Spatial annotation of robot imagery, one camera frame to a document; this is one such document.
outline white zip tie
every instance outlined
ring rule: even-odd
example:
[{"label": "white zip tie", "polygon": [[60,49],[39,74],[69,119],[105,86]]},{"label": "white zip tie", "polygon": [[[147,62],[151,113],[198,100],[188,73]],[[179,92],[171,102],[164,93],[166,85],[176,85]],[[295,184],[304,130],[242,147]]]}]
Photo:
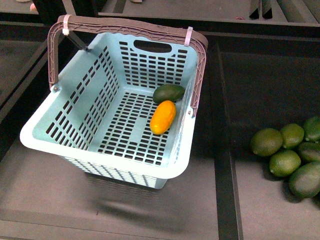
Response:
[{"label": "white zip tie", "polygon": [[68,20],[69,20],[69,17],[71,16],[71,14],[67,14],[64,16],[63,18],[63,29],[62,29],[62,33],[63,35],[65,36],[68,36],[70,31],[68,29]]},{"label": "white zip tie", "polygon": [[189,47],[193,29],[194,28],[192,26],[190,26],[190,27],[188,27],[188,30],[186,31],[185,41],[184,41],[184,46],[185,47]]}]

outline basket bottom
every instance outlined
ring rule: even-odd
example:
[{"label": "basket bottom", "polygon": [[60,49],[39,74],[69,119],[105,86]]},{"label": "basket bottom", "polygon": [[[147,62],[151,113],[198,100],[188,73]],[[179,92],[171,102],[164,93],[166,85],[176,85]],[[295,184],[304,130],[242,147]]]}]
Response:
[{"label": "basket bottom", "polygon": [[167,179],[156,178],[153,176],[141,175],[131,171],[124,171],[105,165],[97,165],[92,162],[85,162],[71,157],[60,156],[64,160],[76,165],[86,173],[116,179],[132,184],[137,184],[153,189],[161,189],[167,182]]},{"label": "basket bottom", "polygon": [[177,117],[170,129],[155,135],[150,130],[150,121],[158,105],[153,102],[152,94],[119,91],[87,150],[166,167],[175,142],[181,101],[175,104]]}]

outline handle grip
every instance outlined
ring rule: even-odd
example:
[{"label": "handle grip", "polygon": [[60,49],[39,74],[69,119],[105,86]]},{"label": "handle grip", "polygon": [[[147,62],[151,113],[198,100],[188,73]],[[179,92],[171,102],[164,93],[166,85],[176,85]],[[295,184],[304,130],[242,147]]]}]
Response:
[{"label": "handle grip", "polygon": [[[48,76],[50,88],[58,83],[58,44],[59,36],[64,26],[67,26],[67,32],[78,31],[93,34],[100,33],[121,33],[133,36],[145,37],[151,41],[184,44],[187,29],[174,28],[168,26],[155,25],[147,22],[124,19],[124,18],[95,18],[84,16],[67,16],[67,23],[64,22],[65,16],[58,18],[48,33]],[[193,86],[191,97],[191,107],[193,116],[199,105],[200,91],[202,85],[203,73],[206,64],[206,50],[208,40],[202,34],[193,31],[189,46],[193,47],[198,54],[198,66],[196,72],[196,81]]]}]

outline basket slot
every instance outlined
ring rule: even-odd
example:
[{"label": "basket slot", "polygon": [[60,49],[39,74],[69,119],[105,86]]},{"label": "basket slot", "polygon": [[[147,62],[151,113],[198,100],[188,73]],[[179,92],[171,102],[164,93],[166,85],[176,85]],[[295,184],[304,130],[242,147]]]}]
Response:
[{"label": "basket slot", "polygon": [[160,166],[169,131],[162,135],[151,132],[156,108],[151,96],[125,92],[97,152]]},{"label": "basket slot", "polygon": [[[104,80],[105,83],[103,87],[101,87],[97,97],[94,98],[88,113],[84,116],[84,120],[79,126],[73,122],[75,119],[74,115],[82,113],[83,104],[88,104],[86,103],[86,99],[82,99],[82,95],[88,94],[86,93],[87,87],[91,82],[97,84],[99,79],[96,78],[98,75],[101,76],[102,73],[106,78],[106,80]],[[87,150],[107,110],[113,102],[119,87],[120,85],[115,74],[108,47],[105,46],[92,66],[90,66],[84,76],[80,78],[76,87],[73,88],[74,91],[69,95],[68,100],[63,104],[62,109],[45,131],[48,137],[60,145]]]},{"label": "basket slot", "polygon": [[147,186],[151,188],[154,188],[157,183],[157,178],[152,176],[140,175],[131,171],[124,171],[124,170],[119,170],[113,167],[97,165],[91,162],[84,162],[71,157],[62,156],[62,158],[71,162],[72,164],[76,165],[83,171],[90,174],[96,174],[96,175],[117,179],[117,180],[129,182],[133,184],[139,184],[139,185]]},{"label": "basket slot", "polygon": [[187,85],[186,81],[182,81],[188,50],[178,49],[176,54],[164,57],[137,52],[123,40],[119,41],[119,45],[128,85],[148,89],[156,89],[163,84]]}]

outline basket hole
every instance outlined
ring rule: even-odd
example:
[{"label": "basket hole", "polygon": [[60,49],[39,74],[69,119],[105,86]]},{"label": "basket hole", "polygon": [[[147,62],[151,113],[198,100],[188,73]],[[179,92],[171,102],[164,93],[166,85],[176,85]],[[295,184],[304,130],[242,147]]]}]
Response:
[{"label": "basket hole", "polygon": [[49,134],[51,129],[55,126],[55,124],[52,122],[51,125],[48,127],[48,129],[45,131],[46,134]]},{"label": "basket hole", "polygon": [[138,156],[136,156],[135,158],[134,158],[134,160],[138,160],[138,161],[143,161],[144,159],[142,158],[142,157],[138,157]]},{"label": "basket hole", "polygon": [[135,48],[151,53],[170,53],[172,47],[169,44],[154,41],[135,40]]}]

